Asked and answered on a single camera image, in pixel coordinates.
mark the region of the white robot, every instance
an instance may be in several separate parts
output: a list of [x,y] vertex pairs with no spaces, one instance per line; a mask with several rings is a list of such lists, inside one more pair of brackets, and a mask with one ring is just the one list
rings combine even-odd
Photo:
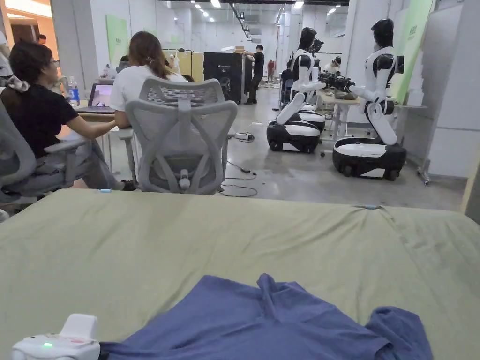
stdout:
[[59,334],[29,336],[16,343],[11,360],[98,360],[96,328],[95,316],[72,314]]
[[334,145],[333,163],[345,176],[362,176],[395,180],[405,163],[407,152],[397,143],[397,137],[388,122],[394,103],[386,96],[388,82],[396,72],[403,71],[403,57],[396,57],[393,49],[391,19],[378,21],[373,27],[375,52],[365,63],[366,86],[339,80],[334,86],[352,92],[361,98],[360,112],[377,132],[379,139],[345,138]]
[[[309,27],[301,32],[300,45],[290,65],[296,79],[292,85],[292,94],[295,95],[267,127],[267,141],[273,151],[293,150],[310,154],[320,141],[325,118],[314,111],[302,110],[305,94],[325,87],[324,83],[310,81],[311,77],[318,79],[318,64],[315,66],[315,59],[308,51],[315,41],[315,35],[316,31]],[[321,123],[321,130],[316,122]]]

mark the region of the power strip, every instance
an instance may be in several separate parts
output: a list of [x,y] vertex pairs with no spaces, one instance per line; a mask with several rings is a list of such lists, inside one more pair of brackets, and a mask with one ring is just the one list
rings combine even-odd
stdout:
[[238,132],[233,136],[235,139],[253,141],[255,137],[248,132]]

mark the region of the laptop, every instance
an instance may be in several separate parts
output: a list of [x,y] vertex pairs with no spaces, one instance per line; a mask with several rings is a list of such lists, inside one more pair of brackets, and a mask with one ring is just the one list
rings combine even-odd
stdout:
[[76,109],[77,112],[84,112],[90,114],[113,114],[114,109],[110,108],[110,94],[112,93],[113,85],[111,84],[93,84],[90,92],[90,99],[88,106],[85,108]]

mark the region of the jeans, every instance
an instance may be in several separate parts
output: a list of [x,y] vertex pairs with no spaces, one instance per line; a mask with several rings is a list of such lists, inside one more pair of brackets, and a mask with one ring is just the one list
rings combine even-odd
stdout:
[[[79,134],[71,131],[71,133],[63,138],[63,140],[75,140],[82,138]],[[102,150],[96,140],[87,141],[85,145],[79,146],[75,153],[75,164],[80,165],[88,162],[88,171],[82,177],[85,184],[90,189],[123,189],[123,183],[117,181],[111,171],[108,169]],[[59,169],[65,162],[65,154],[48,154],[37,160],[37,173],[51,173],[55,169]]]
[[252,78],[252,82],[250,83],[250,94],[248,96],[248,101],[257,101],[257,89],[258,85],[260,85],[260,81],[262,80],[262,74],[255,74]]

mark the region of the laptop screen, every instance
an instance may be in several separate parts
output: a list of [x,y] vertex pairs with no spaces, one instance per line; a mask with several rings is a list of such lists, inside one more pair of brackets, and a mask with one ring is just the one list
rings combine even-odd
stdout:
[[90,94],[89,106],[110,106],[110,94],[113,85],[94,84],[92,93]]

